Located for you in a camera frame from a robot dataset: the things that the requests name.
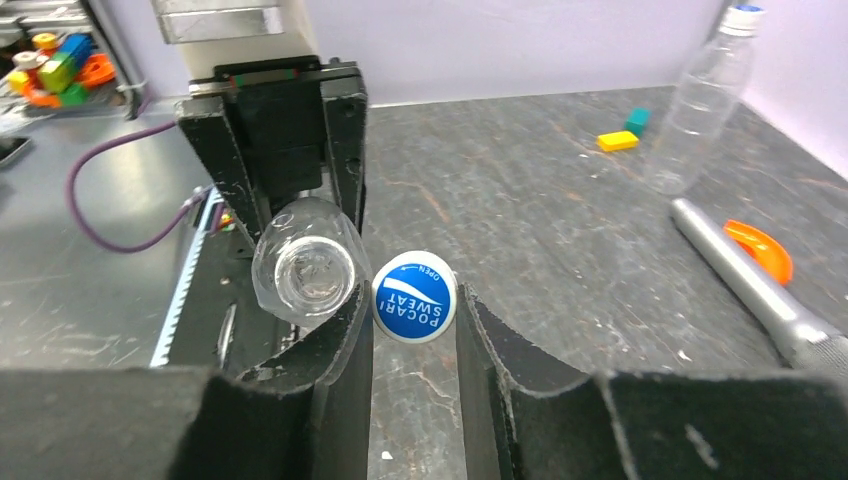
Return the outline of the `white cap of bottle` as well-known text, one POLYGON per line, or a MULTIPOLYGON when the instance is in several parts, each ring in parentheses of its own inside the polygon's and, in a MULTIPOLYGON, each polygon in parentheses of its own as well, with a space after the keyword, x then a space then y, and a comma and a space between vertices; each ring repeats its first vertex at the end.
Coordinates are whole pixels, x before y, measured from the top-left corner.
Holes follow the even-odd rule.
POLYGON ((422 344, 443 335, 454 321, 457 304, 453 270, 429 251, 397 255, 373 280, 374 320, 384 334, 401 343, 422 344))

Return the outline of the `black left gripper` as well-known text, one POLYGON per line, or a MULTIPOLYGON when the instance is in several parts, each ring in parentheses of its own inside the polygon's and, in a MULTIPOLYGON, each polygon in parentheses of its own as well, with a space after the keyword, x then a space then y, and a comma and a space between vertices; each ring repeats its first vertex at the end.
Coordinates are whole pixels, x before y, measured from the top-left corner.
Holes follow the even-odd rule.
POLYGON ((252 249, 300 193, 327 183, 363 224, 368 94, 353 61, 316 56, 219 65, 189 84, 176 125, 252 249))

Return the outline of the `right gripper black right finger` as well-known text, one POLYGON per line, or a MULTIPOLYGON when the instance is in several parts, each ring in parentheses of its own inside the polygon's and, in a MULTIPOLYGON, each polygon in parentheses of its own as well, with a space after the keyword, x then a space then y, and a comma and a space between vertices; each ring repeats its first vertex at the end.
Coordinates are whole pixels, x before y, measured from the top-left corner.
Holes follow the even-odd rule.
POLYGON ((460 286, 471 479, 843 479, 847 398, 799 370, 586 373, 460 286))

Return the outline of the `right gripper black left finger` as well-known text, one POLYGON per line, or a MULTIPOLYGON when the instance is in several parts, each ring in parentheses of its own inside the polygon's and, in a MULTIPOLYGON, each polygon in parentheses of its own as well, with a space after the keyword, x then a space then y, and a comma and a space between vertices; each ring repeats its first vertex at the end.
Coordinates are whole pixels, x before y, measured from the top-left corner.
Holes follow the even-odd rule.
POLYGON ((1 374, 5 479, 363 479, 370 287, 232 377, 206 367, 1 374))

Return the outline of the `clear bottle with blue-white cap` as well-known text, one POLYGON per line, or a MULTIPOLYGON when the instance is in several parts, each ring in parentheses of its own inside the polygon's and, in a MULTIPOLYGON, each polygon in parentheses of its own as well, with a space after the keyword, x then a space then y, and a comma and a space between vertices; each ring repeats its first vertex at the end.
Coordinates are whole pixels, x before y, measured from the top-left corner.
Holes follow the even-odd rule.
POLYGON ((765 15, 756 5, 728 7, 684 70, 646 155, 643 179, 654 191, 679 195, 702 172, 750 78, 753 41, 765 15))

